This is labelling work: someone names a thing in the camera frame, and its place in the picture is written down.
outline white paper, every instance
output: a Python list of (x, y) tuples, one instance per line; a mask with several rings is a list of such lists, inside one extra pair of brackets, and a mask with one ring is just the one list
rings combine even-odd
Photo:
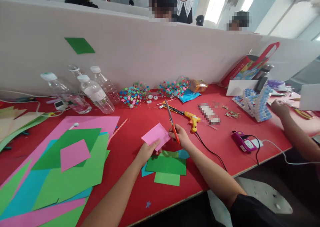
[(245, 89), (254, 89), (258, 80), (230, 80), (227, 96), (242, 95)]
[(320, 84), (303, 85), (300, 95), (300, 110), (320, 110)]

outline orange scissors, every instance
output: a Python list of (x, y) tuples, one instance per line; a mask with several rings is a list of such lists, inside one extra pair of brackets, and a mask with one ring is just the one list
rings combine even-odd
[(313, 119), (313, 116), (310, 115), (307, 111), (303, 111), (303, 110), (299, 110), (297, 107), (294, 107), (293, 105), (289, 104), (287, 101), (284, 100), (284, 102), (286, 102), (287, 105), (289, 105), (291, 108), (294, 109), (294, 111), (300, 115), (300, 117), (310, 120)]

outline black sleeve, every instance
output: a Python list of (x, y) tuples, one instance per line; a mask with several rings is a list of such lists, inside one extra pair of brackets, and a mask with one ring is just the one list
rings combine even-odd
[(239, 194), (230, 211), (233, 227), (288, 227), (268, 207), (254, 197)]

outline red tabletop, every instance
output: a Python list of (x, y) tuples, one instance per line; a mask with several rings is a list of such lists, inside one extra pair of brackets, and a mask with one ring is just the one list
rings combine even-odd
[[(212, 106), (219, 103), (219, 106), (223, 104), (230, 110), (241, 113), (241, 117), (234, 119), (225, 116), (225, 113), (227, 112), (225, 109), (221, 107), (215, 108), (214, 111), (218, 117), (220, 117), (221, 121), (220, 125), (216, 125), (218, 130), (213, 129), (204, 123), (198, 124), (198, 133), (201, 139), (211, 151), (221, 157), (228, 172), (232, 176), (239, 175), (256, 166), (255, 154), (242, 152), (231, 139), (231, 133), (233, 130), (254, 135), (260, 140), (268, 139), (274, 142), (282, 150), (288, 150), (291, 148), (289, 141), (281, 130), (282, 125), (277, 116), (273, 115), (270, 120), (257, 123), (254, 118), (250, 117), (231, 100), (232, 97), (227, 97), (225, 95), (225, 89), (218, 86), (209, 86), (202, 96), (199, 96), (195, 100), (182, 104), (180, 100), (176, 99), (170, 101), (169, 105), (181, 111), (191, 112), (200, 118), (203, 116), (198, 109), (199, 103), (208, 103)], [(129, 109), (128, 107), (121, 105), (111, 115), (120, 116), (118, 126), (120, 126), (127, 118), (128, 121), (110, 141), (108, 146), (110, 154), (104, 166), (102, 183), (93, 188), (77, 226), (81, 225), (90, 211), (98, 204), (104, 195), (108, 193), (133, 161), (138, 150), (143, 144), (141, 137), (158, 123), (161, 123), (166, 129), (170, 128), (167, 110), (164, 108), (158, 109), (159, 106), (156, 106), (157, 103), (160, 103), (163, 100), (163, 98), (152, 100), (152, 103), (149, 106), (142, 103), (141, 106), (133, 109)], [(19, 109), (27, 108), (29, 111), (35, 111), (36, 105), (37, 103), (23, 103), (16, 104), (15, 106)], [(53, 105), (47, 105), (43, 102), (39, 111), (54, 111), (54, 107)], [(19, 135), (9, 143), (12, 150), (5, 150), (0, 154), (0, 184), (8, 178), (8, 176), (67, 115), (78, 114), (72, 110), (68, 110), (61, 116), (51, 117), (45, 122), (29, 129), (29, 136)], [(86, 116), (102, 115), (102, 112), (95, 107), (90, 113), (86, 114)], [(299, 117), (292, 110), (291, 115), (299, 126), (310, 136), (320, 132), (319, 117), (315, 116), (312, 120), (305, 120)], [(218, 158), (208, 152), (197, 139), (197, 136), (190, 131), (191, 125), (188, 124), (189, 119), (176, 113), (172, 113), (172, 118), (174, 123), (177, 123), (186, 129), (191, 141), (196, 145), (196, 147), (198, 147), (210, 159), (221, 165)], [(181, 149), (181, 147), (169, 140), (162, 149), (177, 151)], [(259, 162), (261, 163), (275, 157), (279, 153), (280, 151), (271, 143), (264, 142), (264, 146), (258, 154)], [(119, 226), (128, 226), (136, 223), (202, 191), (208, 190), (208, 185), (201, 177), (200, 172), (191, 158), (187, 159), (187, 175), (180, 177), (179, 187), (154, 183), (154, 176), (155, 174), (150, 174), (148, 176), (141, 177), (141, 174), (139, 174)], [(150, 208), (146, 208), (146, 203), (148, 201), (151, 202)]]

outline star sticker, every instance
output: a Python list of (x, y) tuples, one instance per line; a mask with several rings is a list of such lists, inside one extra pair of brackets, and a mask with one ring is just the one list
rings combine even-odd
[(151, 202), (150, 202), (150, 201), (148, 201), (148, 202), (147, 202), (147, 206), (146, 206), (146, 208), (150, 208), (150, 205), (151, 205)]

